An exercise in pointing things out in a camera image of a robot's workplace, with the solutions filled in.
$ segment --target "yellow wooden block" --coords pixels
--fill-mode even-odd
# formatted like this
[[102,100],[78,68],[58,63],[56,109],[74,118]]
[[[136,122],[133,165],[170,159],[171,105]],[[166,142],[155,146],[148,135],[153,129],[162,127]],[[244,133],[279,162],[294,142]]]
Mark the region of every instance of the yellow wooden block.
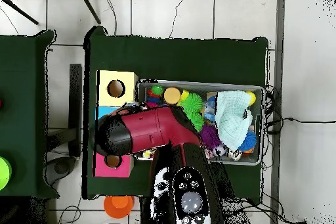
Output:
[[135,85],[138,76],[134,72],[100,70],[99,106],[123,106],[135,102]]

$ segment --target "round knob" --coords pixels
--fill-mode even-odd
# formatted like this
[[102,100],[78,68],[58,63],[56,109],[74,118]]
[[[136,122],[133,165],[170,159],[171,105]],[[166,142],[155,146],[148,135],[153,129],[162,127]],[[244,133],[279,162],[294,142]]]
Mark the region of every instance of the round knob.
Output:
[[192,188],[196,189],[198,187],[197,181],[192,181]]
[[192,175],[191,175],[190,173],[185,173],[185,174],[183,175],[183,177],[184,177],[186,180],[189,180],[189,179],[192,177]]
[[197,213],[202,206],[202,198],[196,192],[186,192],[182,195],[182,209],[185,213]]
[[197,215],[197,216],[195,216],[195,222],[196,222],[196,224],[203,224],[203,222],[204,222],[204,216],[203,215]]
[[182,224],[191,224],[191,222],[192,222],[192,218],[188,215],[183,217],[182,219]]
[[167,185],[166,185],[164,182],[160,182],[160,183],[157,184],[157,188],[158,188],[159,190],[163,190],[163,189],[165,189],[166,186],[167,186]]
[[179,189],[186,189],[186,183],[180,183],[180,184],[178,185],[178,188],[179,188]]

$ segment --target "white toy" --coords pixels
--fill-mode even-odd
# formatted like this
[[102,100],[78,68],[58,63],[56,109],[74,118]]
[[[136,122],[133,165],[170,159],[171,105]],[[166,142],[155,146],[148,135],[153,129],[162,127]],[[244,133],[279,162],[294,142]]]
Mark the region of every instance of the white toy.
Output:
[[213,156],[224,156],[226,154],[226,147],[223,144],[213,148]]
[[241,158],[242,154],[243,152],[240,150],[235,150],[235,151],[230,150],[230,149],[228,150],[228,157],[233,159],[235,162],[237,162]]

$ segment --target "green table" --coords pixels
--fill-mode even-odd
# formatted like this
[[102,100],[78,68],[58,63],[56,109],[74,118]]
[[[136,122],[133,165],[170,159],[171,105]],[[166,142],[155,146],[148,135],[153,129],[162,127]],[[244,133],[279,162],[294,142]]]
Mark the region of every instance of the green table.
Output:
[[[264,86],[267,39],[189,40],[106,36],[94,27],[85,37],[83,195],[148,195],[150,163],[137,161],[126,179],[92,177],[93,148],[88,128],[95,124],[96,71],[134,72],[139,79],[164,79]],[[222,165],[234,194],[260,198],[261,165]]]
[[12,177],[0,196],[58,196],[43,180],[45,57],[53,39],[53,31],[33,37],[0,36],[0,156],[12,166]]

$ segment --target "light blue cloth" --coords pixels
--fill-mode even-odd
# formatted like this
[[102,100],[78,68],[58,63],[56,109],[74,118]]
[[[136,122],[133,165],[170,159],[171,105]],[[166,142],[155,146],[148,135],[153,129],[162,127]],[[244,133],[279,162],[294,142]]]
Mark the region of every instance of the light blue cloth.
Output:
[[219,139],[230,150],[239,148],[252,123],[252,113],[247,109],[250,100],[251,95],[244,91],[218,92],[215,121]]

